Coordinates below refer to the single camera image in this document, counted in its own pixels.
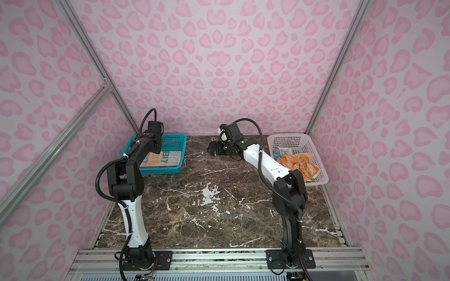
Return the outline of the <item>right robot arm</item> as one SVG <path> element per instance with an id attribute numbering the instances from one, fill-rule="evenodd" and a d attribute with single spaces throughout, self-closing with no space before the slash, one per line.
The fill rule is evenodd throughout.
<path id="1" fill-rule="evenodd" d="M 256 126 L 259 141 L 245 137 L 238 126 L 248 121 Z M 273 206 L 281 216 L 281 249 L 286 266 L 304 266 L 306 247 L 302 239 L 302 217 L 308 194 L 302 173 L 289 170 L 279 164 L 264 150 L 264 138 L 257 123 L 241 118 L 219 127 L 219 140 L 211 142 L 207 149 L 212 156 L 238 157 L 257 168 L 262 182 L 272 192 Z"/>

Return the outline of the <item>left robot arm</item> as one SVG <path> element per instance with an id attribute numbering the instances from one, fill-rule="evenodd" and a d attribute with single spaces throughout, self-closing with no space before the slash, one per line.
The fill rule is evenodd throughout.
<path id="1" fill-rule="evenodd" d="M 123 261 L 131 266 L 154 262 L 150 239 L 144 227 L 141 202 L 145 184 L 139 167 L 149 153 L 161 152 L 163 134 L 164 124 L 150 121 L 147 130 L 135 137 L 122 158 L 106 169 L 109 193 L 120 207 L 127 234 Z"/>

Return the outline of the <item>orange patterned towel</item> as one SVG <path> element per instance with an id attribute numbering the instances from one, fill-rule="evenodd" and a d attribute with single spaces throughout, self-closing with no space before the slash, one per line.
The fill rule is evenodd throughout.
<path id="1" fill-rule="evenodd" d="M 297 153 L 295 155 L 286 154 L 278 158 L 277 162 L 291 171 L 299 170 L 304 178 L 304 182 L 312 182 L 321 172 L 320 168 L 313 164 L 314 155 L 312 153 Z"/>

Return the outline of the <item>teal plastic basket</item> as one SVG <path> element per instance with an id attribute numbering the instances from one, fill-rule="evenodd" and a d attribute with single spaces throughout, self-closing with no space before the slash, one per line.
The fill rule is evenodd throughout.
<path id="1" fill-rule="evenodd" d="M 162 136 L 159 154 L 149 153 L 139 166 L 142 175 L 179 174 L 185 157 L 187 136 L 167 134 Z"/>

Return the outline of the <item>blue patterned towel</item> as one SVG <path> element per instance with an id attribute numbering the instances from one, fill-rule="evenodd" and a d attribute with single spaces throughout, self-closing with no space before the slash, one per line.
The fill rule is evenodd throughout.
<path id="1" fill-rule="evenodd" d="M 273 158 L 277 160 L 278 158 L 282 158 L 286 154 L 293 154 L 293 150 L 291 148 L 279 148 L 276 147 L 273 150 Z"/>

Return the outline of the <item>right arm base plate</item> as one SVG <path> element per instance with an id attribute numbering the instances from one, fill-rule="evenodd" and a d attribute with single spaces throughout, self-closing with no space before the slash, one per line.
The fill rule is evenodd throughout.
<path id="1" fill-rule="evenodd" d="M 265 251 L 268 269 L 315 269 L 316 262 L 311 249 L 302 250 L 299 254 L 289 255 L 286 250 L 269 249 Z"/>

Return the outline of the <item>rabbit striped towel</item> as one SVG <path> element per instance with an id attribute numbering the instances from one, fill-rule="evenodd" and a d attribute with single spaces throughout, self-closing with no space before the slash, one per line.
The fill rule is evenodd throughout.
<path id="1" fill-rule="evenodd" d="M 146 155 L 140 168 L 177 167 L 181 162 L 182 151 L 150 152 Z"/>

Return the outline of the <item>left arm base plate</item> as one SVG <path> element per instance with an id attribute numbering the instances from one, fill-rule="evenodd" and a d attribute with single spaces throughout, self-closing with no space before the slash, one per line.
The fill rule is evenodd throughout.
<path id="1" fill-rule="evenodd" d="M 125 252 L 123 269 L 127 271 L 170 270 L 172 251 L 145 252 L 132 248 Z"/>

